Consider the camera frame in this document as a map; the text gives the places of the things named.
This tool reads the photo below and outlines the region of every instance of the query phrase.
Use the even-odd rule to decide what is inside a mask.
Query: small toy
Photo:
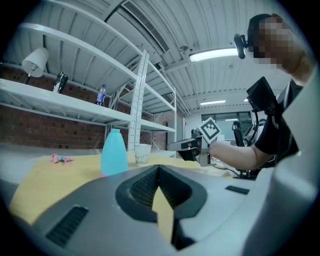
[[[51,155],[51,162],[56,164],[58,162],[69,162],[69,161],[73,161],[72,158],[70,157],[65,157],[65,156],[59,156],[57,154],[52,154]]]

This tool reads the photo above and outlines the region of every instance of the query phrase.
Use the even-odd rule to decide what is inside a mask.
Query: bottle label
[[[98,93],[98,96],[96,97],[97,102],[104,102],[105,100],[105,95],[103,93]]]

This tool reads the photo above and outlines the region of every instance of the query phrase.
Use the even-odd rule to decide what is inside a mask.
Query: table
[[[32,225],[37,217],[51,205],[85,183],[100,178],[101,155],[73,156],[72,158],[74,161],[51,163],[50,156],[42,156],[18,186],[9,211]],[[128,152],[127,159],[129,170],[138,168],[134,152]],[[198,162],[173,157],[150,155],[148,164],[170,165],[203,174],[222,175],[220,169],[201,168]],[[152,210],[158,213],[160,232],[167,241],[170,241],[173,210],[160,188],[154,196]]]

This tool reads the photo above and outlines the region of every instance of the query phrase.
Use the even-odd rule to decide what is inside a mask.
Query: ceiling light
[[[206,50],[198,53],[193,53],[189,55],[191,62],[199,62],[207,59],[227,57],[227,56],[237,56],[237,48],[226,48],[226,49],[216,49],[216,50]]]
[[[217,104],[217,103],[225,103],[226,100],[216,100],[216,101],[208,101],[208,102],[201,102],[200,105],[209,105],[209,104]]]

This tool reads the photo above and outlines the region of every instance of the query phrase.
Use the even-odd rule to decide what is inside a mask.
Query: person's hand
[[[217,151],[217,141],[214,140],[211,142],[210,147],[209,147],[209,154],[210,154],[211,158],[216,156],[216,151]]]

